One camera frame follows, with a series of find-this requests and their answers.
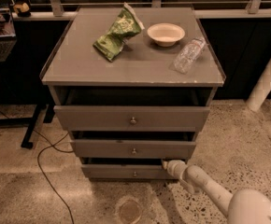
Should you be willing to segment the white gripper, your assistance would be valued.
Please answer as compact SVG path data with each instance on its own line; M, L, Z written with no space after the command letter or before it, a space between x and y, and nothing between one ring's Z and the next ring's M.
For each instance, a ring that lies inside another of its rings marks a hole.
M182 179L185 170L188 168L188 165L182 160L162 160L162 166L171 176L176 179Z

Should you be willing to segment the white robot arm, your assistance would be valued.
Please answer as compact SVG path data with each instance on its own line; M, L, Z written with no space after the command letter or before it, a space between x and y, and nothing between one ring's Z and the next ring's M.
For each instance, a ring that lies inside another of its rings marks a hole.
M213 180L202 168L182 160L162 161L169 175L191 194L203 191L227 218L228 224L271 224L271 201L255 189L235 194Z

